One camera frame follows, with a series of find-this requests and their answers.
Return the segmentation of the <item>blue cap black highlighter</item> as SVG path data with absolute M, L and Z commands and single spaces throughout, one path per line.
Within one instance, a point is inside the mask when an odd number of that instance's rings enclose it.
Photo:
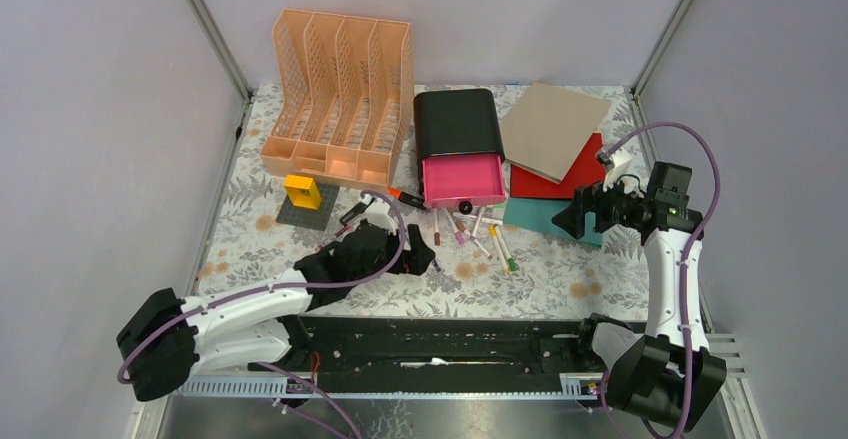
M 370 203 L 371 201 L 362 200 L 357 202 L 353 207 L 351 207 L 339 218 L 340 224 L 342 226 L 347 226 L 348 224 L 350 224 L 356 217 L 358 217 L 367 210 L 367 208 L 370 206 Z

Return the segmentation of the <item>pink top drawer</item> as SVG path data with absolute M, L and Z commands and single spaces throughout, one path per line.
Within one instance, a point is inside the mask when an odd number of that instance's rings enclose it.
M 452 208 L 468 203 L 489 206 L 506 201 L 502 159 L 497 154 L 433 156 L 421 163 L 424 204 Z

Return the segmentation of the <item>orange cap black highlighter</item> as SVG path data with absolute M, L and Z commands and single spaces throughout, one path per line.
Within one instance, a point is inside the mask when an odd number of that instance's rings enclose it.
M 403 204 L 420 210 L 428 209 L 428 207 L 425 205 L 424 199 L 419 196 L 404 192 L 396 188 L 388 188 L 387 192 Z

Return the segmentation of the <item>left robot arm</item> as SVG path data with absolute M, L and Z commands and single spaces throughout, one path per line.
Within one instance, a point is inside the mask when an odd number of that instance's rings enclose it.
M 123 358 L 117 379 L 147 402 L 199 372 L 257 362 L 299 369 L 311 346 L 287 331 L 283 318 L 336 303 L 384 274 L 420 276 L 435 257 L 418 225 L 389 232 L 363 221 L 342 240 L 254 285 L 184 298 L 171 288 L 158 290 L 116 337 Z

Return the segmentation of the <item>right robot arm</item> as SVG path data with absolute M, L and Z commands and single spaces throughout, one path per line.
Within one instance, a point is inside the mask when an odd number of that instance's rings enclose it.
M 571 203 L 552 220 L 575 238 L 592 215 L 596 232 L 633 229 L 649 270 L 649 312 L 643 332 L 599 313 L 582 320 L 573 345 L 583 369 L 606 376 L 604 403 L 674 437 L 690 432 L 727 377 L 723 359 L 709 351 L 700 316 L 698 262 L 705 218 L 690 208 L 688 167 L 659 162 L 645 190 L 625 185 L 627 168 L 604 163 L 603 180 L 576 189 Z

